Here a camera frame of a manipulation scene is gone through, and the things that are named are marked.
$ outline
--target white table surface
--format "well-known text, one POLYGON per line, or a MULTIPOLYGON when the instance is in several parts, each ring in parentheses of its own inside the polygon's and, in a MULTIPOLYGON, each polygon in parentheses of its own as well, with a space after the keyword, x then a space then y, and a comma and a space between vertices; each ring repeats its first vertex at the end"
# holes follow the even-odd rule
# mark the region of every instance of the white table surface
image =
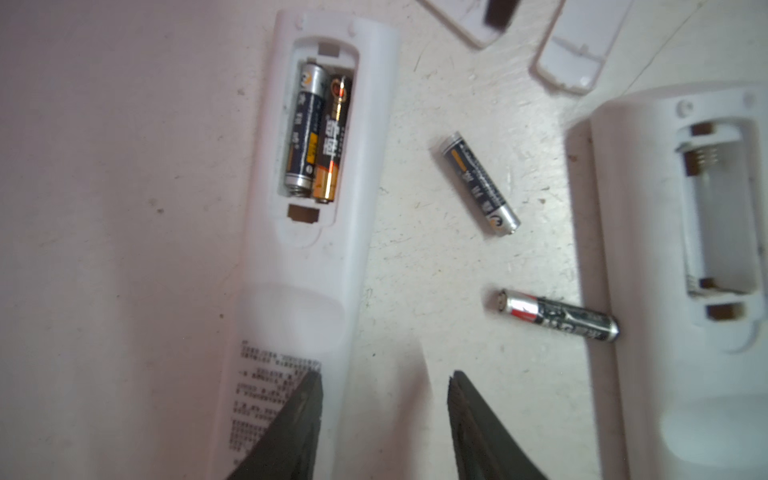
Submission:
POLYGON ((638 0, 595 91, 531 64, 558 0, 467 46, 409 0, 0 5, 0 478, 202 478, 278 4, 400 28, 340 478, 456 478, 463 369, 552 480, 626 478, 611 346, 483 310, 607 306, 589 129, 626 91, 768 80, 765 0, 638 0), (428 148, 470 142, 522 220, 484 236, 428 148))

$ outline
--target red stripe on battery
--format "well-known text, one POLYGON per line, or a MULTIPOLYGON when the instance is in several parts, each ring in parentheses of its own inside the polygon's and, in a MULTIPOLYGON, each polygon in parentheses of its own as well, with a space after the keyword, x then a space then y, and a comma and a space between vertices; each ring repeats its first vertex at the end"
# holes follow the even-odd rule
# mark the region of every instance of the red stripe on battery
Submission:
POLYGON ((526 322, 534 322, 536 320, 536 314, 531 312, 525 312, 524 310, 512 309, 512 315, 518 317, 520 320, 526 322))

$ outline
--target blue and silver battery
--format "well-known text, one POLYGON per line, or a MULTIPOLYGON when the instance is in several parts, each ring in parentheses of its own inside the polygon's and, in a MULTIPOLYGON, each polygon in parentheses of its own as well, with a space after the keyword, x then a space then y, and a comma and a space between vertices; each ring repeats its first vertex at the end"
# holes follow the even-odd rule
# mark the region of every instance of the blue and silver battery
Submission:
POLYGON ((328 72, 312 62, 301 68, 299 96, 291 119, 285 185, 294 197, 308 197, 315 177, 320 122, 326 106, 328 72))
POLYGON ((464 180, 469 193, 491 224, 493 231, 499 236, 514 233, 520 227, 520 220, 507 205, 507 201, 499 193, 461 134, 456 132, 446 138, 440 144, 440 151, 464 180))

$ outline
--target battery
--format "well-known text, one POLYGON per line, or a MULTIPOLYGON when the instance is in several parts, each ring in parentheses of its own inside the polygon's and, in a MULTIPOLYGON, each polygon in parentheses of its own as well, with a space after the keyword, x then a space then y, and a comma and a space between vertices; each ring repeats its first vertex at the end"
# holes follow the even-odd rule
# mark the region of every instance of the battery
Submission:
POLYGON ((514 290, 498 293, 498 311, 526 322, 605 342, 613 342, 619 334, 619 325, 611 315, 514 290))
POLYGON ((499 236, 514 233, 520 227, 520 220, 507 205, 507 201, 499 193, 461 134, 456 132, 446 138, 440 145, 440 151, 464 180, 469 193, 475 198, 494 232, 499 236))
POLYGON ((315 156, 326 103, 328 73, 317 64, 305 63, 301 68, 299 88, 284 183, 290 195, 308 197, 315 174, 315 156))
POLYGON ((330 82, 330 96, 323 115, 323 149, 317 157, 315 182, 312 196, 321 204, 333 202, 336 196, 336 182, 339 168, 346 116, 349 111, 349 96, 352 94, 352 79, 347 75, 333 75, 330 82))

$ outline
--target yellow label on battery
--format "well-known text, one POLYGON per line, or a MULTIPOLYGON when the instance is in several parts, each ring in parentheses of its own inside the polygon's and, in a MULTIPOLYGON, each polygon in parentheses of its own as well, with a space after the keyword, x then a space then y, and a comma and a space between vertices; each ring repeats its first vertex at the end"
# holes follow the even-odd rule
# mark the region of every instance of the yellow label on battery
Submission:
POLYGON ((306 149, 306 162, 310 165, 315 164, 315 154, 317 153, 317 134, 310 134, 310 145, 306 149))
POLYGON ((467 167, 464 165, 464 162, 462 162, 462 158, 458 155, 458 151, 451 150, 451 155, 453 155, 456 163, 458 164, 458 167, 462 169, 462 172, 466 172, 467 167))

